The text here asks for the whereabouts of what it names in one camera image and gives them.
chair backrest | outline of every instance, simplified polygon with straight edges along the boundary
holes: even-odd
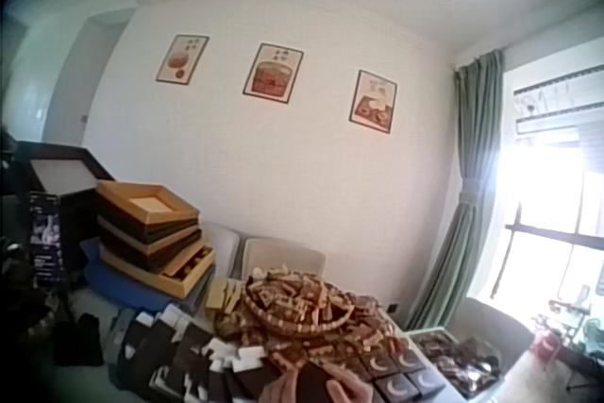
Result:
[[[239,248],[239,235],[226,227],[213,222],[202,222],[202,235],[208,239],[216,253],[217,277],[231,277],[237,249]]]
[[[243,280],[246,280],[254,268],[270,269],[282,265],[292,271],[321,276],[325,261],[325,254],[298,243],[270,238],[251,238],[245,242],[243,250],[242,276]]]
[[[446,329],[460,342],[476,337],[495,347],[501,354],[500,366],[504,373],[529,349],[533,340],[528,327],[473,297],[463,299]]]

wall art print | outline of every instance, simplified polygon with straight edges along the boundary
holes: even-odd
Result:
[[[188,85],[209,39],[203,35],[176,35],[156,80]]]
[[[359,70],[350,121],[390,134],[395,100],[393,81]]]
[[[245,82],[243,94],[289,103],[302,57],[302,51],[262,43]]]

hand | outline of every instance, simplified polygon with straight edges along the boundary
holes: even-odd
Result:
[[[295,403],[295,385],[298,372],[292,371],[281,375],[262,390],[258,403]]]
[[[333,403],[371,403],[373,388],[354,373],[332,363],[326,363],[323,368],[335,378],[327,382],[327,393]]]

stack of trays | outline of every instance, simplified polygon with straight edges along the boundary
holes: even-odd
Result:
[[[199,211],[160,185],[99,181],[101,259],[118,271],[178,298],[214,262],[201,239]]]

window frame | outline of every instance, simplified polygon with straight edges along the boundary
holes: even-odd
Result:
[[[490,298],[495,299],[497,292],[499,290],[499,286],[501,284],[501,279],[506,270],[506,266],[508,264],[508,258],[510,257],[510,253],[512,252],[512,245],[515,233],[527,233],[529,235],[539,236],[541,238],[548,238],[550,240],[560,241],[562,243],[569,243],[571,245],[570,254],[568,256],[568,261],[566,263],[566,267],[564,269],[564,274],[562,275],[562,279],[560,285],[558,287],[557,297],[560,299],[560,289],[564,283],[566,278],[566,272],[568,271],[568,266],[570,265],[571,260],[573,259],[573,254],[575,252],[575,246],[588,247],[590,249],[604,251],[604,237],[598,236],[590,236],[579,233],[580,223],[581,223],[581,214],[583,212],[583,196],[585,191],[585,172],[583,171],[583,178],[581,179],[581,191],[580,191],[580,199],[579,199],[579,209],[577,212],[577,221],[575,223],[575,231],[573,233],[568,233],[566,231],[553,230],[549,228],[541,228],[541,227],[533,227],[526,224],[522,224],[520,221],[522,219],[522,201],[518,202],[518,207],[516,208],[516,213],[513,219],[513,224],[506,224],[504,228],[511,231],[510,239],[508,240],[508,247],[506,248],[505,255],[503,257],[503,261],[501,263],[501,268],[499,269],[499,273],[497,274],[497,279],[495,280],[495,284],[491,290]]]

